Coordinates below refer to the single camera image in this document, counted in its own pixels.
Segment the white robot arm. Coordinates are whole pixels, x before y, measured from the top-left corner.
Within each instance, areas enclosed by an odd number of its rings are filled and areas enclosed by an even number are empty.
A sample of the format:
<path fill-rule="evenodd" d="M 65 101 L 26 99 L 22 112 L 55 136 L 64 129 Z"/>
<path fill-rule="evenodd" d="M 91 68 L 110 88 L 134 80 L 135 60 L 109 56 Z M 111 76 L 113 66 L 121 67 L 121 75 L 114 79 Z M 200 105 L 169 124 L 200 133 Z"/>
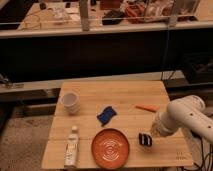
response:
<path fill-rule="evenodd" d="M 205 108 L 204 100 L 196 95 L 172 100 L 164 112 L 156 115 L 154 129 L 167 137 L 186 127 L 213 145 L 213 120 L 203 113 Z"/>

